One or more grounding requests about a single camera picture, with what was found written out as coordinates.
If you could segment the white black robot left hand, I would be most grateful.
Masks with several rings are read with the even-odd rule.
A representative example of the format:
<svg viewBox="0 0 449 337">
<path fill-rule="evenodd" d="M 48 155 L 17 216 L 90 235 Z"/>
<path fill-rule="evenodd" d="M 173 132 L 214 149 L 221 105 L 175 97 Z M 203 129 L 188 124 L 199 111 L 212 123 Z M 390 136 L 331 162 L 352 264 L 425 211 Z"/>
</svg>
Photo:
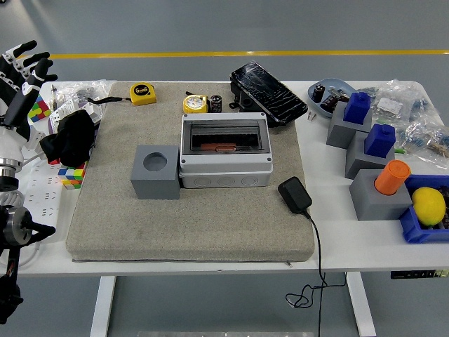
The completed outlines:
<svg viewBox="0 0 449 337">
<path fill-rule="evenodd" d="M 22 147 L 29 141 L 28 114 L 46 82 L 58 76 L 49 74 L 50 53 L 24 56 L 37 47 L 31 40 L 1 54 L 1 159 L 21 162 Z"/>
</svg>

